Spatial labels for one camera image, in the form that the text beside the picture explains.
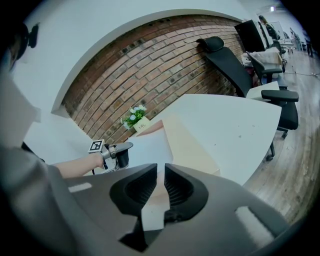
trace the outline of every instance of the curved white archway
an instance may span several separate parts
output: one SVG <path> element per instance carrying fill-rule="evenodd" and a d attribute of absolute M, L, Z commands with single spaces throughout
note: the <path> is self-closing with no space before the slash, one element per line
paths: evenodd
<path fill-rule="evenodd" d="M 45 1 L 25 21 L 29 30 L 40 22 L 37 46 L 28 47 L 13 71 L 23 95 L 41 110 L 41 122 L 33 123 L 25 137 L 27 145 L 48 164 L 86 155 L 91 139 L 61 107 L 77 74 L 120 35 L 154 20 L 188 14 L 251 19 L 238 0 Z"/>

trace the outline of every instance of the person's arm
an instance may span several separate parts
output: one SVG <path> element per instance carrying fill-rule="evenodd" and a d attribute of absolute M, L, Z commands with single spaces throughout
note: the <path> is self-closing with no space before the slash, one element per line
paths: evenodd
<path fill-rule="evenodd" d="M 63 178 L 81 177 L 94 168 L 103 168 L 104 159 L 99 152 L 91 153 L 88 156 L 60 162 L 54 164 L 57 167 Z"/>

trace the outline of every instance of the curved white desk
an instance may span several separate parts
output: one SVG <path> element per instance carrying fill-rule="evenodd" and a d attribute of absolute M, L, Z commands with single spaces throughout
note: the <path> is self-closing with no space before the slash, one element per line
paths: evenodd
<path fill-rule="evenodd" d="M 221 176 L 243 185 L 273 141 L 281 107 L 234 96 L 185 94 L 151 124 L 172 114 L 216 161 Z"/>

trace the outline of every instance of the brick wall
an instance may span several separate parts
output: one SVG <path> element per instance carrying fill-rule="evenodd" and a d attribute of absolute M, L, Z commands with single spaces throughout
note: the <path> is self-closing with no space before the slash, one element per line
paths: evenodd
<path fill-rule="evenodd" d="M 142 25 L 94 56 L 62 103 L 91 138 L 115 143 L 135 132 L 120 123 L 132 106 L 145 105 L 152 119 L 183 94 L 234 95 L 196 40 L 218 36 L 239 59 L 244 51 L 236 24 L 222 17 L 184 15 Z"/>

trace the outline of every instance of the wrist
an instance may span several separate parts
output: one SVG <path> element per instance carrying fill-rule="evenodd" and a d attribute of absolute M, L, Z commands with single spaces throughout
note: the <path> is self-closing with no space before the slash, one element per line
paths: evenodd
<path fill-rule="evenodd" d="M 90 154 L 92 156 L 92 161 L 94 163 L 94 168 L 100 167 L 103 168 L 104 166 L 104 158 L 100 152 Z"/>

